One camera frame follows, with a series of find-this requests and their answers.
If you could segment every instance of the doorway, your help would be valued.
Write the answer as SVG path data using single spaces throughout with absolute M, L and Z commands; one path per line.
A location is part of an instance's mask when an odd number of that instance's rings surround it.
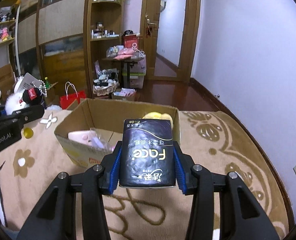
M 200 0 L 143 0 L 140 48 L 147 79 L 189 81 L 199 15 Z

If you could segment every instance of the beige blanket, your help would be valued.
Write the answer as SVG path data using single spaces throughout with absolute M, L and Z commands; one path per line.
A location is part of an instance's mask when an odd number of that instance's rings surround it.
M 58 143 L 54 129 L 69 111 L 46 110 L 43 119 L 27 124 L 34 131 L 0 153 L 0 187 L 8 226 L 19 229 L 45 189 L 61 172 L 85 169 L 74 164 Z M 280 238 L 288 233 L 285 205 L 263 157 L 242 128 L 222 112 L 180 112 L 181 149 L 211 172 L 237 172 L 264 208 Z M 80 195 L 77 237 L 82 237 Z M 113 240 L 184 239 L 191 196 L 177 188 L 126 190 L 104 197 Z M 219 239 L 219 196 L 215 196 L 214 237 Z

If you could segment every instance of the wooden baseboard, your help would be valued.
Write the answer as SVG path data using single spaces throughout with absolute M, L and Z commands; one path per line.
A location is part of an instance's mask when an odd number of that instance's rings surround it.
M 291 203 L 289 196 L 287 194 L 287 191 L 285 189 L 285 186 L 283 182 L 281 181 L 275 167 L 272 165 L 270 159 L 262 149 L 262 147 L 259 145 L 259 143 L 255 140 L 255 138 L 251 135 L 251 133 L 247 130 L 247 128 L 239 121 L 239 119 L 222 103 L 220 102 L 208 89 L 206 89 L 203 85 L 201 85 L 197 80 L 194 78 L 190 78 L 189 84 L 201 95 L 205 95 L 208 97 L 217 107 L 220 111 L 226 113 L 229 115 L 232 119 L 234 119 L 240 126 L 243 128 L 243 130 L 247 133 L 247 135 L 250 137 L 250 139 L 253 141 L 253 143 L 256 145 L 258 148 L 259 152 L 261 155 L 264 157 L 264 160 L 268 164 L 277 184 L 280 189 L 282 198 L 285 203 L 285 208 L 288 216 L 288 224 L 289 224 L 289 231 L 294 228 L 295 226 L 295 219 L 294 219 L 294 213 L 291 208 Z
M 165 63 L 168 67 L 170 67 L 173 71 L 177 73 L 178 66 L 176 66 L 174 63 L 172 63 L 170 60 L 166 59 L 162 55 L 158 54 L 156 52 L 156 57 L 158 57 L 163 63 Z

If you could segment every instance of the black tissue package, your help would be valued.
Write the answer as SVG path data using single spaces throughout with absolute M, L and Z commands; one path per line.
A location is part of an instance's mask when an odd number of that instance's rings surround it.
M 175 186 L 173 147 L 170 121 L 125 120 L 120 159 L 120 186 Z

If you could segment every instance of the green bottle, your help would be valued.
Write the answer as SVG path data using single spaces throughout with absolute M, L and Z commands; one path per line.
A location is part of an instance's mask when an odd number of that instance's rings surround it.
M 47 89 L 50 88 L 50 83 L 48 81 L 48 77 L 45 77 L 45 86 L 46 86 Z

